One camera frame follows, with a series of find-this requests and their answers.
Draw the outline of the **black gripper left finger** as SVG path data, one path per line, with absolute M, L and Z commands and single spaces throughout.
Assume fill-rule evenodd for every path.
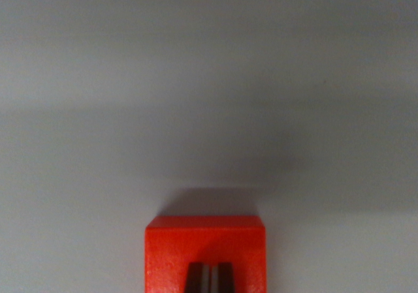
M 210 266 L 202 262 L 191 262 L 188 265 L 184 293 L 210 292 Z

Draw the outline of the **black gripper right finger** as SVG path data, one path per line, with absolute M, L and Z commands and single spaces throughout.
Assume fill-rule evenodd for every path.
M 235 293 L 234 271 L 231 262 L 220 262 L 212 268 L 211 293 Z

